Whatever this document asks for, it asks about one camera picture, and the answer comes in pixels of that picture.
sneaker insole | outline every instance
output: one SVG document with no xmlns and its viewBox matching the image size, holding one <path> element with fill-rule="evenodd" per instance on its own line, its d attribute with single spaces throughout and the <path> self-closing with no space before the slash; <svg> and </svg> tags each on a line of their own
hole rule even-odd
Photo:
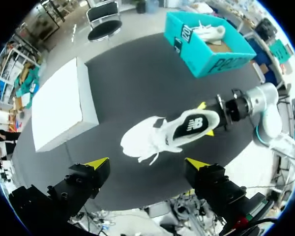
<svg viewBox="0 0 295 236">
<path fill-rule="evenodd" d="M 201 133 L 208 128 L 208 120 L 203 114 L 187 116 L 182 125 L 178 126 L 174 132 L 173 139 L 182 136 Z"/>
</svg>

black chair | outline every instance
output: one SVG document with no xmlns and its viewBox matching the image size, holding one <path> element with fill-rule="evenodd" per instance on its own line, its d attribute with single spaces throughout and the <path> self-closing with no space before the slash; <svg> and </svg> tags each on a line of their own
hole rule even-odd
<svg viewBox="0 0 295 236">
<path fill-rule="evenodd" d="M 112 16 L 118 16 L 119 20 L 103 22 L 103 19 Z M 87 18 L 91 27 L 91 32 L 88 34 L 88 39 L 91 42 L 109 39 L 121 29 L 122 22 L 120 21 L 117 1 L 105 1 L 90 8 L 87 11 Z M 93 24 L 97 22 L 99 22 L 99 24 L 94 27 Z"/>
</svg>

wire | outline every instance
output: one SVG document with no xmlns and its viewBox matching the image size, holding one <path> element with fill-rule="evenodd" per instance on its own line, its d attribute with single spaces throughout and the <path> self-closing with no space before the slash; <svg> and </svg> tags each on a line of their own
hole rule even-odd
<svg viewBox="0 0 295 236">
<path fill-rule="evenodd" d="M 119 216 L 136 216 L 136 217 L 139 217 L 139 218 L 142 218 L 142 219 L 145 219 L 145 220 L 148 220 L 148 221 L 151 221 L 153 224 L 155 224 L 157 227 L 160 228 L 160 230 L 163 232 L 167 232 L 167 230 L 165 230 L 163 227 L 161 227 L 160 225 L 158 225 L 155 221 L 153 221 L 151 218 L 146 218 L 146 217 L 143 217 L 143 216 L 140 216 L 140 215 L 134 215 L 134 214 L 115 214 L 114 216 L 110 216 L 109 218 L 115 218 L 115 217 L 119 217 Z"/>
<path fill-rule="evenodd" d="M 87 208 L 85 206 L 84 206 L 84 209 L 85 209 L 85 213 L 86 213 L 87 220 L 88 220 L 88 232 L 89 232 L 89 213 L 88 213 Z"/>
<path fill-rule="evenodd" d="M 286 156 L 286 157 L 295 161 L 295 158 L 294 157 L 291 157 L 291 156 Z M 246 187 L 246 188 L 248 189 L 248 188 L 275 188 L 275 187 L 285 187 L 285 186 L 290 185 L 290 184 L 292 184 L 294 182 L 295 182 L 295 178 L 291 182 L 286 183 L 286 184 L 272 185 L 272 186 L 270 186 L 270 185 L 269 186 L 253 186 L 253 187 Z"/>
<path fill-rule="evenodd" d="M 259 224 L 265 223 L 265 222 L 272 222 L 272 223 L 276 223 L 277 219 L 275 218 L 266 218 L 266 219 L 262 219 L 262 220 L 257 220 L 255 222 L 252 223 L 248 223 L 247 225 L 245 225 L 244 227 L 238 228 L 236 230 L 234 230 L 233 232 L 231 232 L 230 234 L 227 234 L 227 236 L 239 236 L 242 235 L 242 233 L 244 233 L 245 231 L 251 229 L 254 226 L 257 226 Z"/>
<path fill-rule="evenodd" d="M 285 186 L 287 186 L 287 185 L 290 185 L 290 184 L 292 184 L 292 183 L 294 183 L 295 182 L 295 179 L 293 179 L 291 182 L 289 182 L 289 183 L 286 183 L 286 184 L 281 184 L 281 185 L 272 185 L 272 186 L 253 186 L 253 187 L 246 187 L 247 189 L 248 188 L 275 188 L 275 187 L 285 187 Z"/>
</svg>

new balance logo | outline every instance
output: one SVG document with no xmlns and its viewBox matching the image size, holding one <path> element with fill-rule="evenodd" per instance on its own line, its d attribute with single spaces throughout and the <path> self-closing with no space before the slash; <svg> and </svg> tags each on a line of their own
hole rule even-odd
<svg viewBox="0 0 295 236">
<path fill-rule="evenodd" d="M 203 121 L 203 118 L 191 119 L 188 123 L 187 131 L 201 128 L 203 125 L 202 121 Z"/>
</svg>

black mat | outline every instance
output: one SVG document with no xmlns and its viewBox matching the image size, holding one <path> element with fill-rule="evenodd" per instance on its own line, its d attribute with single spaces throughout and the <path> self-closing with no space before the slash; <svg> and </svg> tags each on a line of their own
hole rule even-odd
<svg viewBox="0 0 295 236">
<path fill-rule="evenodd" d="M 52 151 L 35 153 L 30 120 L 13 157 L 27 187 L 34 184 L 46 193 L 75 162 L 109 157 L 111 175 L 96 199 L 89 200 L 88 210 L 142 207 L 190 188 L 182 173 L 185 157 L 225 166 L 252 140 L 252 126 L 244 120 L 229 132 L 221 129 L 215 137 L 184 145 L 181 153 L 163 152 L 152 166 L 151 159 L 139 164 L 137 158 L 125 156 L 120 146 L 123 134 L 147 117 L 196 108 L 216 94 L 231 98 L 233 88 L 257 86 L 250 64 L 196 80 L 163 34 L 156 34 L 122 44 L 86 65 L 100 125 Z"/>
</svg>

